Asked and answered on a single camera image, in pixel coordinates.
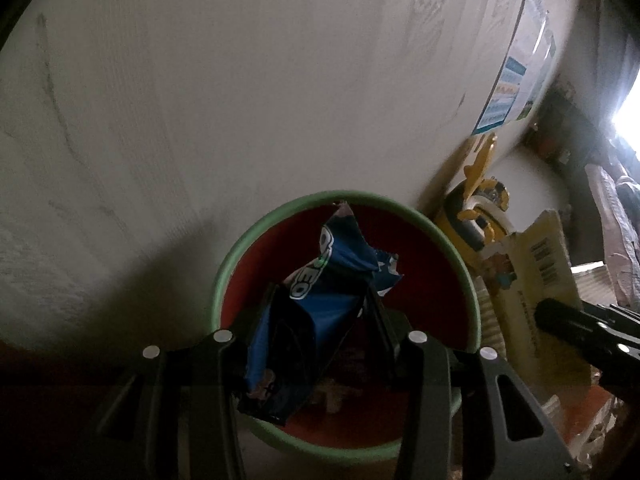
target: round bucket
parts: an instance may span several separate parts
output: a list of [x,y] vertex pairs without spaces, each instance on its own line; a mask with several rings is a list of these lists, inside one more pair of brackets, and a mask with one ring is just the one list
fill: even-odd
[[[228,328],[238,312],[255,307],[269,283],[279,283],[318,256],[324,222],[340,200],[349,202],[365,240],[397,253],[402,280],[384,297],[417,330],[452,348],[475,351],[480,341],[478,300],[455,248],[425,216],[383,196],[325,191],[275,209],[255,223],[224,259],[214,286],[212,329]],[[460,407],[454,391],[452,414]],[[344,464],[398,455],[408,395],[372,386],[335,415],[299,410],[284,428],[250,419],[252,431],[284,450]]]

